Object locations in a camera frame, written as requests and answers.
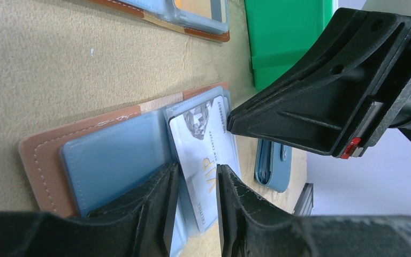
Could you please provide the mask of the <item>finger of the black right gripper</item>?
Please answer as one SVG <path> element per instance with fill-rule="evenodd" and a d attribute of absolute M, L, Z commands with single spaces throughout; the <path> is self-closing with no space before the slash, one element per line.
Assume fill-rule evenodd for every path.
<path fill-rule="evenodd" d="M 227 128 L 340 156 L 364 101 L 387 105 L 382 86 L 410 40 L 411 16 L 339 8 L 294 66 L 231 112 Z"/>

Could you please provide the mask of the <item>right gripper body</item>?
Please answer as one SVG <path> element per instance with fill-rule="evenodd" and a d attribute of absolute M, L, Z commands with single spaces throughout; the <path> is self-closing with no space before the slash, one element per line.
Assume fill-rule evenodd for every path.
<path fill-rule="evenodd" d="M 387 129 L 411 142 L 411 38 L 378 90 L 364 98 L 333 157 L 361 157 Z"/>

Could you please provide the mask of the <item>silver VIP card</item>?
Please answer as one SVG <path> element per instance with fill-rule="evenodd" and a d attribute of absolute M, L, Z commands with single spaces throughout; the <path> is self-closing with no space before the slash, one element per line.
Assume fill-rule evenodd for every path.
<path fill-rule="evenodd" d="M 166 109 L 183 181 L 180 199 L 188 232 L 205 233 L 218 219 L 216 169 L 228 164 L 239 175 L 235 137 L 227 131 L 227 98 L 190 99 Z"/>

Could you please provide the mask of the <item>pink leather card holder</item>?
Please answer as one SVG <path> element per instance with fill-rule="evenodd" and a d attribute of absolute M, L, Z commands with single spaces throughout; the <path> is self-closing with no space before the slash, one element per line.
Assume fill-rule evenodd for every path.
<path fill-rule="evenodd" d="M 190 236 L 180 199 L 183 181 L 168 129 L 166 109 L 190 99 L 222 95 L 227 84 L 178 93 L 36 133 L 22 140 L 19 154 L 40 211 L 62 218 L 85 217 L 141 185 L 161 166 L 179 164 L 170 254 Z"/>

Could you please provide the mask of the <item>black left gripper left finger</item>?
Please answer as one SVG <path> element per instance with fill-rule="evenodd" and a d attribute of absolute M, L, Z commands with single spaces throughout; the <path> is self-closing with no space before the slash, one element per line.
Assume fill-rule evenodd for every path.
<path fill-rule="evenodd" d="M 89 212 L 0 211 L 0 256 L 169 256 L 179 164 Z"/>

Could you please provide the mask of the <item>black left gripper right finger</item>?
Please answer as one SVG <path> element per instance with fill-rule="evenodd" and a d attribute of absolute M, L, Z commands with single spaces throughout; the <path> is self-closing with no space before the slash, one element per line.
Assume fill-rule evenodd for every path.
<path fill-rule="evenodd" d="M 295 216 L 216 171 L 222 256 L 411 256 L 411 216 Z"/>

